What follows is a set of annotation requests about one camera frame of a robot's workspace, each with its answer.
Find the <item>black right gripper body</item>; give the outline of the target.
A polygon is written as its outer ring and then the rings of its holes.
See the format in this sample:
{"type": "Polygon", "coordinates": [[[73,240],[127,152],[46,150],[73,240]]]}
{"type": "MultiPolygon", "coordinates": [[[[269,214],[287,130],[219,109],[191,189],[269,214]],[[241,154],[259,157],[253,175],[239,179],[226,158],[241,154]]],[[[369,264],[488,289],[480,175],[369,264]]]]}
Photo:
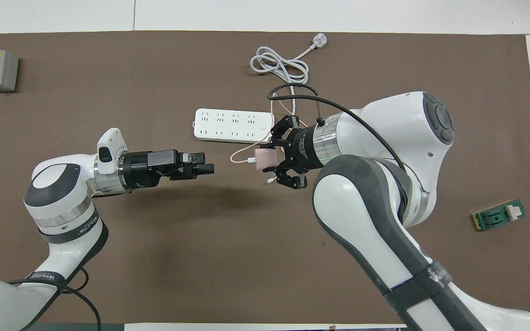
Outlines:
{"type": "Polygon", "coordinates": [[[294,128],[288,134],[286,140],[290,143],[284,151],[289,151],[285,157],[285,170],[293,170],[298,174],[309,170],[322,168],[323,164],[318,158],[314,147],[314,133],[316,126],[307,128],[294,128]]]}

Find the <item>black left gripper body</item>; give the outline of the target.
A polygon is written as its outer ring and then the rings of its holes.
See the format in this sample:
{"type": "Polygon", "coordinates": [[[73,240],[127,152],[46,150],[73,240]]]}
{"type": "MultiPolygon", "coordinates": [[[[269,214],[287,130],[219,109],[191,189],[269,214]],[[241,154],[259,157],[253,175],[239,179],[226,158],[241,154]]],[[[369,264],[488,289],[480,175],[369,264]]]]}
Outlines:
{"type": "Polygon", "coordinates": [[[187,163],[187,153],[176,149],[124,153],[119,157],[118,170],[126,188],[155,187],[162,177],[177,176],[187,163]]]}

